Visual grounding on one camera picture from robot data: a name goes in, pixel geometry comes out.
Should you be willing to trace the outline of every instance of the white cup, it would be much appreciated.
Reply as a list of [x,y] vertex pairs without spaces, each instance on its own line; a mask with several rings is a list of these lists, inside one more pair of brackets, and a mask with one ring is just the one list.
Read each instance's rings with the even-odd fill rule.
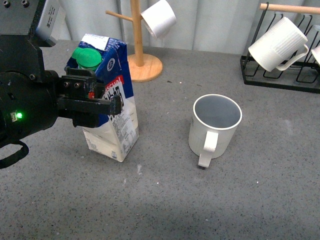
[[226,96],[207,94],[194,102],[189,146],[200,156],[199,166],[209,167],[211,159],[225,152],[241,119],[239,105]]
[[163,38],[176,24],[177,18],[166,0],[160,0],[141,13],[149,33],[156,39]]
[[[307,37],[289,18],[283,17],[264,35],[262,35],[253,45],[249,47],[249,52],[256,62],[265,70],[271,72],[273,69],[284,71],[294,62],[307,55],[309,48],[305,44]],[[301,47],[305,48],[300,53],[286,62],[294,52]]]

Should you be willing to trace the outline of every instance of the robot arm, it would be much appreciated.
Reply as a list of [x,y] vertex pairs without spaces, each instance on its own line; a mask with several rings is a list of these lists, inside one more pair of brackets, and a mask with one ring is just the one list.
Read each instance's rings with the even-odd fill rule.
[[45,70],[40,47],[51,47],[59,37],[65,12],[56,0],[5,0],[0,5],[0,148],[22,145],[0,160],[0,169],[24,158],[21,142],[53,126],[58,117],[73,125],[98,127],[98,114],[122,111],[120,96],[99,99],[105,87],[91,70],[66,69],[59,77]]

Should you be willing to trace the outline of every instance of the white wall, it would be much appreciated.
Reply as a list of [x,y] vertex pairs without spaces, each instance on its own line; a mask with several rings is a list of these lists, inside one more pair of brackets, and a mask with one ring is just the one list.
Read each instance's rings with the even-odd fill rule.
[[[200,50],[230,54],[246,51],[258,25],[262,0],[167,0],[177,24],[164,39],[153,39],[144,25],[144,46]],[[121,39],[133,45],[132,23],[105,14],[110,10],[131,16],[130,0],[59,0],[66,11],[61,39],[80,41],[84,34],[97,34]],[[157,0],[141,0],[141,11]],[[319,0],[269,0],[270,4],[320,7]],[[263,29],[274,13],[267,12]],[[299,15],[285,13],[292,21]],[[317,22],[319,15],[314,16]]]

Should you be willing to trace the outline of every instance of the gray countertop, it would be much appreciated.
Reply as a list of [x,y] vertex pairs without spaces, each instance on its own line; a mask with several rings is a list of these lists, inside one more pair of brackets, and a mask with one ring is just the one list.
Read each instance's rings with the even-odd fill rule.
[[[44,48],[46,70],[63,75],[77,45]],[[163,73],[133,83],[140,137],[124,162],[89,150],[69,119],[26,137],[29,155],[0,171],[0,239],[320,239],[320,95],[245,85],[239,55],[144,51]],[[188,134],[210,93],[243,118],[202,170]]]

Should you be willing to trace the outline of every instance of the green cap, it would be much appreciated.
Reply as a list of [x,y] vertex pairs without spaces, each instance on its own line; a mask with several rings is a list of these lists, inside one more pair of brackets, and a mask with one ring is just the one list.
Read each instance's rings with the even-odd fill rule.
[[96,70],[99,64],[102,62],[100,52],[93,48],[81,48],[77,47],[72,57],[76,59],[79,67],[82,69]]

